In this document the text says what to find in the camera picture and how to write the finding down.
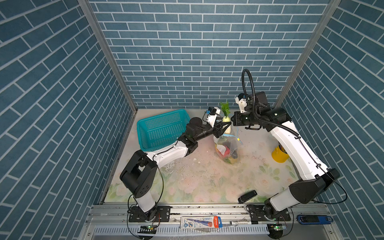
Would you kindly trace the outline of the teal plastic basket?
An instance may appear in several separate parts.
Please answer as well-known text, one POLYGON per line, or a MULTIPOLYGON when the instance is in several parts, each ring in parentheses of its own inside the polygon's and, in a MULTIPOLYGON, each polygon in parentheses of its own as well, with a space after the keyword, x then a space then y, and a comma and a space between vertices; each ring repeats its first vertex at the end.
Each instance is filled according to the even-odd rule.
POLYGON ((137 122, 139 145, 144 152, 153 152, 173 143, 186 130, 190 117, 185 110, 176 110, 137 122))

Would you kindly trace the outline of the clear zip top bag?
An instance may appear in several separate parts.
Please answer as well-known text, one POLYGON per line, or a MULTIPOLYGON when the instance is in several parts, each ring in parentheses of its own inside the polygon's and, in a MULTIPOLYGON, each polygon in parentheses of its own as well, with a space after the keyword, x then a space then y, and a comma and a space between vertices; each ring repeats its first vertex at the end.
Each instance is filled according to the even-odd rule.
POLYGON ((241 159, 243 143, 235 135, 233 127, 229 127, 220 137, 213 137, 215 150, 220 159, 225 163, 234 165, 241 159))

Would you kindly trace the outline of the red toy strawberry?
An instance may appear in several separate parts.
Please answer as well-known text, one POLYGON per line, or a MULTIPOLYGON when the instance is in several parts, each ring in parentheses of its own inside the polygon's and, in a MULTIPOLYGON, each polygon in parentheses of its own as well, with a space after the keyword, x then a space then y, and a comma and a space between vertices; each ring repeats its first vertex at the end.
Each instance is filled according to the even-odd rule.
POLYGON ((230 155, 231 150, 225 145, 216 145, 216 152, 220 158, 226 158, 230 155))

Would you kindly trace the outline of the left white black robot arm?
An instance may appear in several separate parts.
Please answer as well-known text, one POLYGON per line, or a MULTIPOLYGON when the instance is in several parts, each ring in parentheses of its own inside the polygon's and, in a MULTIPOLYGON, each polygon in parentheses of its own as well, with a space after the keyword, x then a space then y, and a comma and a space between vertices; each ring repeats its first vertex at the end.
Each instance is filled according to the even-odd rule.
POLYGON ((211 118, 204 124, 201 118, 194 117, 171 145, 154 152, 136 151, 120 174, 121 182, 136 202, 133 207, 128 207, 129 215, 137 217, 138 222, 160 219, 159 200, 156 201, 150 192, 156 172, 163 166, 193 153, 199 145, 199 140, 211 135, 218 139, 231 124, 231 121, 225 122, 222 118, 211 118))

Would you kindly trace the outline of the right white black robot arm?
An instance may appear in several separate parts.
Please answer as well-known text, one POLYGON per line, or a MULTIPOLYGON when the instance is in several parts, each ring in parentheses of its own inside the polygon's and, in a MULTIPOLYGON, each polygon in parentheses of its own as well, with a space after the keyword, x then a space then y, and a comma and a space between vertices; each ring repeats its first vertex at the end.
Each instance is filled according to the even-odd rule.
POLYGON ((231 118, 233 125, 247 130, 258 125, 267 130, 282 145, 300 176, 287 189, 265 201, 266 218, 278 218, 287 208, 313 201, 339 178, 338 170, 324 164, 303 140, 287 111, 270 107, 264 92, 239 94, 235 102, 240 109, 231 118))

